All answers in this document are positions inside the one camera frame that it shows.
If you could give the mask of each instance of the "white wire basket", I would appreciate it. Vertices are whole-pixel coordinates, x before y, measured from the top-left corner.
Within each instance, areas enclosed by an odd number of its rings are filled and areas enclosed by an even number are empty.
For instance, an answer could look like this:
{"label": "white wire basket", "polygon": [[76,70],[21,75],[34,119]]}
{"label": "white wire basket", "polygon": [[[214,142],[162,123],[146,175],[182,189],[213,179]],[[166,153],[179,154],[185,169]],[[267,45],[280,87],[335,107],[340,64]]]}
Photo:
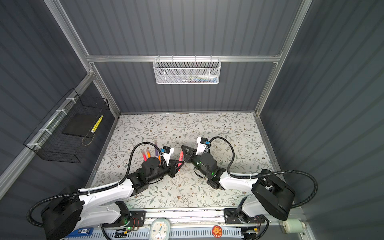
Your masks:
{"label": "white wire basket", "polygon": [[153,61],[158,84],[217,84],[219,83],[220,59],[204,61]]}

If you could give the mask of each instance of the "pink marker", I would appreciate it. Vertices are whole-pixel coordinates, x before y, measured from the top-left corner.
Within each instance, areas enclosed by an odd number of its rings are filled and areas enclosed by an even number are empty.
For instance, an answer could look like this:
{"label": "pink marker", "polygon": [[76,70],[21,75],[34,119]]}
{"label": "pink marker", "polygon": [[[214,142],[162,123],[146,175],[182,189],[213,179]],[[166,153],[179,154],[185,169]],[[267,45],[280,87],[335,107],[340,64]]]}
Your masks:
{"label": "pink marker", "polygon": [[184,157],[184,154],[183,154],[183,151],[181,151],[181,153],[180,153],[180,157],[179,157],[179,161],[180,161],[180,162],[183,161],[183,157]]}
{"label": "pink marker", "polygon": [[147,156],[145,156],[145,152],[144,152],[144,151],[142,151],[141,153],[143,154],[143,157],[144,157],[144,161],[146,162],[146,161],[147,161]]}

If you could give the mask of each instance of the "red round badge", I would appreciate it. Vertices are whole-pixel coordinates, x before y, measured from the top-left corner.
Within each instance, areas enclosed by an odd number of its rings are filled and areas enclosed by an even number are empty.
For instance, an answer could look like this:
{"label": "red round badge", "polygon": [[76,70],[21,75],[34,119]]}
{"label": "red round badge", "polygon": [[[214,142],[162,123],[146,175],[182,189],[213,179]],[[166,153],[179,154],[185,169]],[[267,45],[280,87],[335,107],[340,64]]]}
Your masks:
{"label": "red round badge", "polygon": [[221,229],[220,226],[216,225],[212,228],[212,234],[214,237],[221,237],[223,235],[223,230]]}

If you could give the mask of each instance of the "mounting plate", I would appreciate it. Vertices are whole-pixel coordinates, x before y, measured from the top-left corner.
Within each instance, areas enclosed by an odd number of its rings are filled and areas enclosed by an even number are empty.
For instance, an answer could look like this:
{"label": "mounting plate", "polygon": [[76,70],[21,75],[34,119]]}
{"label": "mounting plate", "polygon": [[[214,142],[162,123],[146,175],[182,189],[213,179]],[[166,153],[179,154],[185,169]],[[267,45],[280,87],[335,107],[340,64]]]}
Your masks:
{"label": "mounting plate", "polygon": [[145,211],[130,211],[131,217],[135,217],[139,220],[139,227],[144,226]]}
{"label": "mounting plate", "polygon": [[[242,224],[237,217],[237,208],[227,208],[224,209],[224,217],[225,217],[225,224]],[[265,223],[265,219],[263,218],[250,218],[249,223]]]}

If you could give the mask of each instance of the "wire mesh basket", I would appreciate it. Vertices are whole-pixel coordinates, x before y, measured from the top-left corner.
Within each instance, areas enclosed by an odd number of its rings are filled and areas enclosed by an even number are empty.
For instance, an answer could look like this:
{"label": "wire mesh basket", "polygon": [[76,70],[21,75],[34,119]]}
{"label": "wire mesh basket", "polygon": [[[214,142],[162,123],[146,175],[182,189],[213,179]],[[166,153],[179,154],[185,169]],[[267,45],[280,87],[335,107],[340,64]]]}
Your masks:
{"label": "wire mesh basket", "polygon": [[159,84],[217,84],[221,62],[215,61],[153,61],[156,83]]}
{"label": "wire mesh basket", "polygon": [[24,143],[41,159],[47,161],[80,163],[103,124],[103,115],[109,110],[108,101],[85,95],[76,95],[46,129],[36,143]]}

